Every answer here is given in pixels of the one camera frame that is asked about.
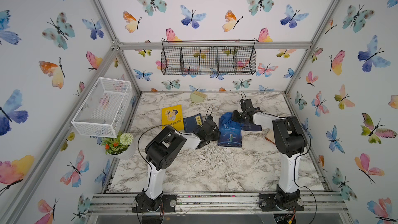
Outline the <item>dark blue horse-cover book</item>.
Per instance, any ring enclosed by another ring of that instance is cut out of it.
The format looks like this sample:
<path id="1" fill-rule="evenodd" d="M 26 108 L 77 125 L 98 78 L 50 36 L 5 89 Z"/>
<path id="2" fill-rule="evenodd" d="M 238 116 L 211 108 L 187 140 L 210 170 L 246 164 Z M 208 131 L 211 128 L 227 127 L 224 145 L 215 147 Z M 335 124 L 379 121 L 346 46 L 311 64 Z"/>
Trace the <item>dark blue horse-cover book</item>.
<path id="1" fill-rule="evenodd" d="M 257 124 L 251 123 L 251 122 L 240 123 L 240 126 L 243 131 L 250 131 L 250 132 L 262 131 L 261 125 L 257 125 Z"/>

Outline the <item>blue cloth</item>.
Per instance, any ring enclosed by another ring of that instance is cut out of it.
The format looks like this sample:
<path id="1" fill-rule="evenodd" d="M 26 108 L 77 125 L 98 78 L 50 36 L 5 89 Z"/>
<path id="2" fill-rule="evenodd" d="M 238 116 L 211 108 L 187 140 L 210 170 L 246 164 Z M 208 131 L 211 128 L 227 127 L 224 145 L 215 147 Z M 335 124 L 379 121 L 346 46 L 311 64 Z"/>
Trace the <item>blue cloth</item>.
<path id="1" fill-rule="evenodd" d="M 225 113 L 219 118 L 219 129 L 222 128 L 232 128 L 232 129 L 237 129 L 241 130 L 243 128 L 243 124 L 233 121 L 232 120 L 233 113 Z"/>

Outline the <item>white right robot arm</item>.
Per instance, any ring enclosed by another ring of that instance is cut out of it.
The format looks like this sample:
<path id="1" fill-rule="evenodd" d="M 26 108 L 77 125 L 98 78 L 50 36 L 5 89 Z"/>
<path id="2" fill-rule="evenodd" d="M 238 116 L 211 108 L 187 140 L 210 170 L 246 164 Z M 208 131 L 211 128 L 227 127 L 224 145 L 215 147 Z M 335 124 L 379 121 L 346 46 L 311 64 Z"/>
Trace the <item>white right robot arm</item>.
<path id="1" fill-rule="evenodd" d="M 255 109 L 251 112 L 235 110 L 232 121 L 248 127 L 250 131 L 259 128 L 273 130 L 274 143 L 280 153 L 280 178 L 275 194 L 260 196 L 260 208 L 263 211 L 303 211 L 303 201 L 296 179 L 299 175 L 300 159 L 305 154 L 308 140 L 297 118 L 276 116 Z"/>

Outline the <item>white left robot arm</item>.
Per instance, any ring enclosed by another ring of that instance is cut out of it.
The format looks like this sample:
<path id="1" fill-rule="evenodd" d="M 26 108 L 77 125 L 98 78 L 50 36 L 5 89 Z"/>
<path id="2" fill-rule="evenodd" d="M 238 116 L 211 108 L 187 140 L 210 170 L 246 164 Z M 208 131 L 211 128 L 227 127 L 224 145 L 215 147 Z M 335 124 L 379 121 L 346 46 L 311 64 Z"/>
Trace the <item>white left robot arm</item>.
<path id="1" fill-rule="evenodd" d="M 145 148 L 145 162 L 148 164 L 147 184 L 135 197 L 133 211 L 136 213 L 156 212 L 165 208 L 165 202 L 175 200 L 166 197 L 163 181 L 166 169 L 183 149 L 201 149 L 211 141 L 220 139 L 220 131 L 212 116 L 207 116 L 203 124 L 192 133 L 183 133 L 171 125 L 161 125 L 163 129 Z"/>

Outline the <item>blue Little Prince book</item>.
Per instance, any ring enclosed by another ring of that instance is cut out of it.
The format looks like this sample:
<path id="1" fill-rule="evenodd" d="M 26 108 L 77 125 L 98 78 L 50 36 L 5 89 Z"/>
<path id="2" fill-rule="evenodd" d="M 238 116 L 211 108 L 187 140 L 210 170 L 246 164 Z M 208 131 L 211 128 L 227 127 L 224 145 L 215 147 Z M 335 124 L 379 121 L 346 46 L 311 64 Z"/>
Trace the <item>blue Little Prince book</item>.
<path id="1" fill-rule="evenodd" d="M 239 123 L 225 119 L 219 121 L 220 138 L 218 146 L 242 148 L 241 126 Z"/>

